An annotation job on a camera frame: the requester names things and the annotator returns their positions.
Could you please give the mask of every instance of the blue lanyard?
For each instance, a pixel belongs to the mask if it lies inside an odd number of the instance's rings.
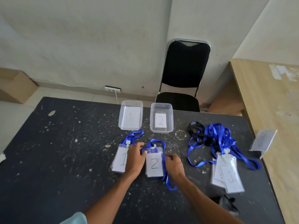
[[[189,149],[188,149],[188,160],[191,163],[191,165],[193,165],[195,167],[200,167],[200,166],[204,165],[207,162],[210,162],[210,163],[213,163],[213,164],[216,163],[215,161],[202,161],[198,165],[194,165],[190,161],[190,159],[189,159],[189,153],[193,149],[203,146],[206,143],[206,141],[207,141],[208,138],[212,138],[212,141],[211,141],[211,153],[212,153],[212,155],[214,156],[215,159],[217,158],[216,153],[215,153],[215,146],[219,145],[219,148],[220,148],[220,151],[221,151],[222,155],[225,154],[224,150],[227,149],[227,148],[229,148],[230,149],[229,154],[235,156],[237,159],[244,160],[245,163],[248,165],[248,167],[250,169],[253,169],[253,170],[259,170],[259,169],[261,169],[261,166],[260,166],[260,164],[259,164],[258,161],[254,160],[254,159],[247,159],[242,154],[241,150],[235,145],[236,144],[236,140],[233,139],[230,136],[230,130],[228,128],[225,128],[220,123],[211,124],[211,125],[207,126],[206,128],[204,128],[204,127],[198,128],[197,132],[192,134],[192,137],[191,137],[191,139],[190,139],[190,141],[188,143],[188,145],[189,145]]]
[[[165,142],[161,141],[161,140],[158,140],[158,139],[151,139],[150,142],[146,145],[146,147],[142,150],[142,152],[144,150],[147,150],[148,153],[158,153],[159,151],[158,151],[157,147],[151,149],[151,147],[154,147],[153,142],[160,142],[162,144],[162,147],[163,147],[163,152],[162,152],[162,167],[165,170],[165,176],[162,178],[162,180],[164,180],[166,178],[166,185],[167,185],[167,188],[169,190],[177,190],[176,186],[174,186],[174,187],[171,186],[170,181],[169,181],[168,172],[166,170],[166,164],[165,164],[166,155],[163,154],[164,150],[165,150]]]
[[[126,140],[129,140],[129,141],[131,141],[131,145],[134,145],[135,144],[135,139],[141,137],[142,135],[144,135],[144,131],[142,131],[142,130],[133,131],[132,133],[129,133],[121,143],[125,144]]]

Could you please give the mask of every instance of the white wall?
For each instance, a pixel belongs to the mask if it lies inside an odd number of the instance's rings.
[[[234,58],[299,65],[299,0],[270,0]]]
[[[1,0],[0,66],[156,96],[170,7],[171,0]]]
[[[197,93],[200,104],[210,103],[227,81],[217,82],[217,79],[268,1],[172,1],[167,41],[185,38],[211,44],[210,58]]]

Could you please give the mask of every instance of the hand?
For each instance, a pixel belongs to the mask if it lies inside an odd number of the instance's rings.
[[[147,151],[143,151],[140,155],[141,146],[144,145],[144,142],[138,142],[136,145],[130,145],[128,150],[128,157],[125,169],[125,176],[132,177],[134,180],[140,174],[140,171],[145,162],[145,156]]]
[[[185,177],[183,163],[177,154],[168,154],[165,158],[165,164],[167,172],[175,183],[177,183],[180,178]]]

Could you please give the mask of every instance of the speckled table surface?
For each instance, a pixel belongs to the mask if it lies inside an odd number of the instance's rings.
[[[55,110],[53,116],[48,113]],[[60,223],[77,211],[86,211],[120,177],[110,170],[118,144],[128,132],[118,127],[120,105],[44,97],[21,127],[0,164],[0,217],[9,223]],[[190,122],[204,126],[221,123],[231,130],[247,158],[253,141],[246,118],[174,110],[174,131],[150,130],[150,109],[143,110],[136,141],[152,138],[166,142],[166,151],[182,159],[186,176],[207,196],[225,193],[211,185],[211,165],[195,168],[188,163]],[[210,160],[209,147],[196,149],[191,160]],[[250,170],[238,160],[244,193],[232,194],[247,224],[283,223],[264,169]],[[198,223],[194,210],[179,191],[167,189],[164,181],[147,178],[145,168],[130,186],[114,223]]]

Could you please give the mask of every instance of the black chair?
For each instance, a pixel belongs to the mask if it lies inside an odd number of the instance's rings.
[[[170,103],[175,110],[199,112],[196,94],[209,59],[210,50],[211,47],[206,42],[184,40],[171,42],[167,50],[156,102]],[[162,83],[179,88],[196,87],[196,92],[194,97],[182,93],[160,93]]]

